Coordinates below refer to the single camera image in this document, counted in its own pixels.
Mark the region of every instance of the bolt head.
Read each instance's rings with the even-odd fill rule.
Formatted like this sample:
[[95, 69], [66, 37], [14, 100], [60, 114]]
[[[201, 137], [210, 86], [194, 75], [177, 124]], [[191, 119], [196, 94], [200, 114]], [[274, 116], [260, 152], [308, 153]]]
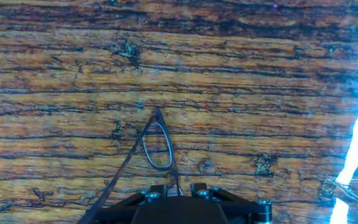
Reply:
[[210, 189], [211, 190], [220, 190], [221, 188], [220, 187], [211, 187]]
[[259, 205], [270, 205], [272, 203], [272, 201], [258, 201], [257, 203]]
[[208, 194], [209, 194], [209, 192], [207, 190], [199, 190], [199, 191], [197, 191], [197, 195], [199, 195], [199, 196], [206, 196]]
[[161, 194], [158, 192], [151, 192], [151, 193], [146, 194], [146, 197], [149, 197], [149, 198], [159, 198], [160, 196], [161, 196]]

